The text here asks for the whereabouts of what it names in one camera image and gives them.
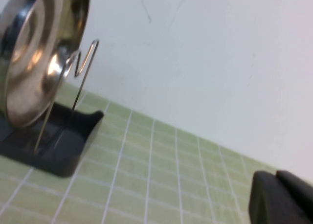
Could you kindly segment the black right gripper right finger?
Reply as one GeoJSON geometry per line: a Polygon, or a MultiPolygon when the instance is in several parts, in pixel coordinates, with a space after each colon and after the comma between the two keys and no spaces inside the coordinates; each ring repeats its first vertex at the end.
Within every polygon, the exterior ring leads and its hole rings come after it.
{"type": "Polygon", "coordinates": [[[313,187],[311,185],[286,170],[276,171],[276,177],[303,210],[313,209],[313,187]]]}

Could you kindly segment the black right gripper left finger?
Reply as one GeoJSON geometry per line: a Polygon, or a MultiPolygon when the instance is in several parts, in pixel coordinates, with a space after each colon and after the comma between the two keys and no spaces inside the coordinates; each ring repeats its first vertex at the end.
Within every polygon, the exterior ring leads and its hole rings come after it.
{"type": "Polygon", "coordinates": [[[313,210],[303,210],[282,182],[266,171],[253,174],[248,204],[252,224],[311,224],[313,210]]]}

